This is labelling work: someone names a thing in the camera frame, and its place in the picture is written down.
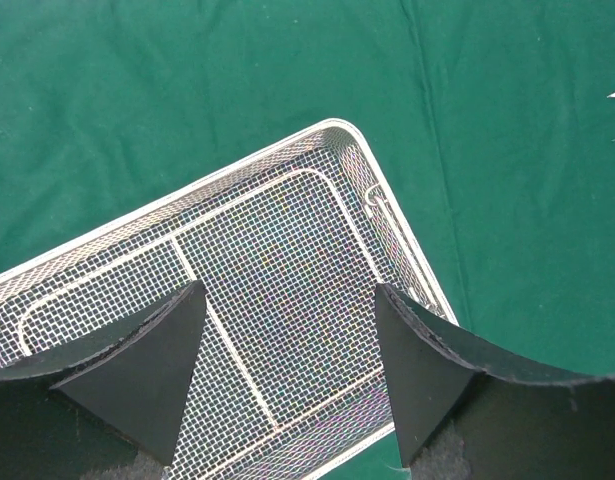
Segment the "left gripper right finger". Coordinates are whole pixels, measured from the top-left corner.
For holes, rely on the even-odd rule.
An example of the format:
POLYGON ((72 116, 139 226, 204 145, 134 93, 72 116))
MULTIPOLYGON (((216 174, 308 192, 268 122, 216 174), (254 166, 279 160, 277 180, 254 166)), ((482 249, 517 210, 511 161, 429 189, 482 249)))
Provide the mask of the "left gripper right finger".
POLYGON ((375 321, 403 467, 414 479, 615 479, 615 373, 505 350, 389 284, 375 321))

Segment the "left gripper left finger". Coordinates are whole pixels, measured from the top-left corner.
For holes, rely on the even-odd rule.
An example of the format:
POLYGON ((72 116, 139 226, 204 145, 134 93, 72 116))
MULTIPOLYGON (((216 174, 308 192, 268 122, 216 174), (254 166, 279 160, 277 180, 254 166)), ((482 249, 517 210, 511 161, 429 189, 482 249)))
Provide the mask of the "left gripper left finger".
POLYGON ((0 369, 0 479, 162 479, 205 326, 198 280, 0 369))

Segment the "green surgical cloth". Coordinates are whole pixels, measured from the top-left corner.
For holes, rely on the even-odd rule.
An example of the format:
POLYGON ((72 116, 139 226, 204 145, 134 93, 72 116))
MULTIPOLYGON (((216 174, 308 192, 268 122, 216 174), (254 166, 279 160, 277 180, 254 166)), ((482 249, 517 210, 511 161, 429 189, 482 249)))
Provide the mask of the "green surgical cloth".
MULTIPOLYGON (((0 275, 328 119, 453 312, 615 373, 615 1, 0 1, 0 275)), ((414 479, 391 433, 317 479, 414 479)))

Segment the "metal mesh tray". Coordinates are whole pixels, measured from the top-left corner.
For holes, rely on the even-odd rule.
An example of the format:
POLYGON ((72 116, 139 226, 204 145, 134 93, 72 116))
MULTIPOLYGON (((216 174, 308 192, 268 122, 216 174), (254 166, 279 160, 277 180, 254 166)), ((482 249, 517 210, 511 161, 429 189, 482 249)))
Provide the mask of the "metal mesh tray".
POLYGON ((184 284, 207 324, 167 479, 317 479, 392 432, 389 283, 454 312, 360 131, 328 119, 0 275, 0 367, 184 284))

